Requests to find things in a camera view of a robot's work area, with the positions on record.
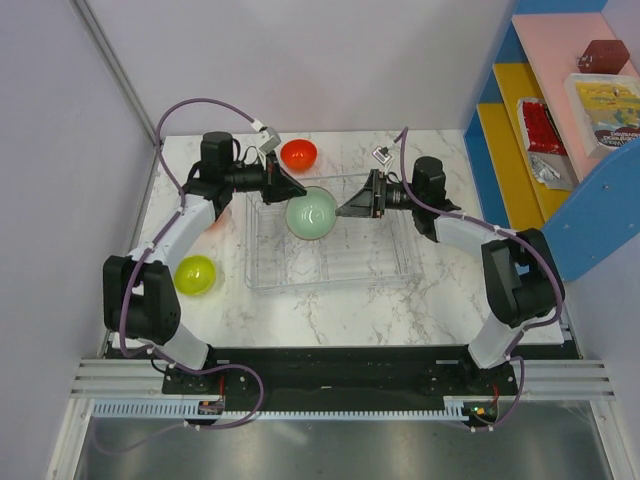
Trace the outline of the pale green ceramic bowl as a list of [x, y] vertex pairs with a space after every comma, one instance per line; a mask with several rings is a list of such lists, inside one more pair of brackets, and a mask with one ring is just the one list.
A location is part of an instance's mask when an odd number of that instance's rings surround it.
[[326, 236], [335, 226], [337, 202], [324, 188], [310, 186], [306, 195], [287, 202], [285, 222], [299, 239], [314, 241]]

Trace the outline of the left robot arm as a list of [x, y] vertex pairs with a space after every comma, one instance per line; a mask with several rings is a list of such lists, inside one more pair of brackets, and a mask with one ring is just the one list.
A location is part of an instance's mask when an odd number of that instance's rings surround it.
[[274, 130], [263, 129], [257, 135], [256, 161], [245, 164], [235, 155], [239, 143], [231, 134], [204, 134], [200, 158], [180, 185], [178, 203], [165, 224], [147, 243], [125, 256], [110, 256], [103, 265], [105, 327], [121, 341], [142, 341], [179, 364], [185, 382], [198, 393], [215, 389], [220, 371], [211, 363], [211, 346], [181, 321], [173, 276], [234, 194], [257, 192], [266, 204], [306, 195], [279, 165], [275, 149], [280, 142]]

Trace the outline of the yellow-green bowl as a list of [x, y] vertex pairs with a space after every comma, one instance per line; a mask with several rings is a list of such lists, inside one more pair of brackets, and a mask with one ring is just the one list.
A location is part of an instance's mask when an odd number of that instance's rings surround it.
[[183, 259], [174, 274], [176, 289], [188, 296], [208, 292], [217, 278], [215, 263], [206, 256], [192, 255]]

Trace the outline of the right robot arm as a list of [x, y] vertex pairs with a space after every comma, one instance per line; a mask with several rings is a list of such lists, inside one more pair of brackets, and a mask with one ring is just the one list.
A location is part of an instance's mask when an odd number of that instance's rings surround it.
[[526, 332], [560, 319], [565, 291], [541, 231], [504, 230], [467, 216], [446, 197], [445, 183], [442, 162], [429, 156], [414, 163], [410, 183], [373, 169], [336, 215], [379, 219], [388, 210], [406, 210], [419, 234], [481, 259], [490, 314], [457, 371], [460, 386], [477, 394], [493, 383], [492, 368], [510, 358]]

